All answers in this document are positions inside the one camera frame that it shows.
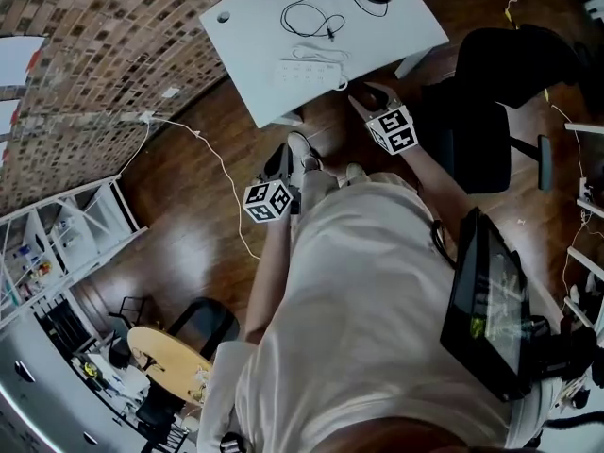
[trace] white power strip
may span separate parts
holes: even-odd
[[[318,92],[343,91],[347,86],[342,65],[314,60],[279,60],[275,69],[275,84],[283,87],[304,86]]]

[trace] white t-shirt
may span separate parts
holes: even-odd
[[[218,451],[233,404],[256,453],[310,452],[340,428],[396,416],[469,445],[524,445],[508,438],[512,404],[440,344],[454,272],[432,244],[431,221],[415,193],[382,183],[313,208],[260,345],[221,344],[199,451]]]

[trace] shoe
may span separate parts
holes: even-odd
[[[309,140],[307,140],[303,134],[297,131],[292,131],[290,134],[288,134],[287,144],[290,146],[292,154],[300,159],[300,162],[305,170],[308,171],[321,169],[321,160],[310,147]]]
[[[351,162],[346,166],[346,181],[350,182],[356,177],[367,176],[365,170],[357,162]]]

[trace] brick wall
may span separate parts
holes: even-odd
[[[169,118],[226,71],[197,16],[219,0],[0,0],[0,36],[43,35],[5,137],[0,214],[119,171],[145,109]],[[176,98],[160,96],[170,86]]]

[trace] wooden floor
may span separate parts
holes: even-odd
[[[485,26],[508,26],[502,11],[508,0],[425,1],[450,43],[433,50],[400,83],[394,80],[394,67],[365,79],[395,86],[403,102],[413,99],[421,84],[451,75],[459,45],[468,32]],[[580,0],[520,0],[512,12],[518,24],[546,26],[569,42],[581,40],[593,47],[602,41],[601,31],[585,15]],[[572,120],[593,120],[577,87],[559,85],[550,95]],[[368,172],[390,170],[407,176],[401,159],[390,159],[370,141],[344,93],[326,95],[302,111],[303,131],[327,157],[334,172],[341,172],[347,162],[355,160]],[[561,115],[549,109],[541,95],[519,110],[510,110],[509,117],[514,137],[536,143],[537,135],[543,133],[551,139],[555,190],[539,192],[536,164],[512,151],[510,189],[483,195],[477,202],[520,252],[527,268],[560,299],[564,296],[564,250],[579,228],[579,209],[574,204],[579,183],[577,142],[563,129]],[[239,196],[290,130],[286,126],[256,129],[230,80],[203,97],[180,122],[201,130],[224,157]],[[598,166],[601,169],[598,156],[604,154],[597,150],[597,141],[583,141],[586,173]],[[92,320],[103,327],[104,315],[119,309],[127,295],[150,295],[155,304],[152,318],[166,325],[200,295],[221,300],[242,319],[257,262],[247,255],[238,237],[237,204],[218,160],[207,147],[181,128],[168,128],[132,162],[123,188],[133,212],[150,229],[76,287]],[[243,235],[259,254],[263,227],[244,216]],[[599,238],[585,232],[577,241],[579,249],[592,255],[599,244]],[[582,277],[584,271],[571,261],[567,281],[573,283]]]

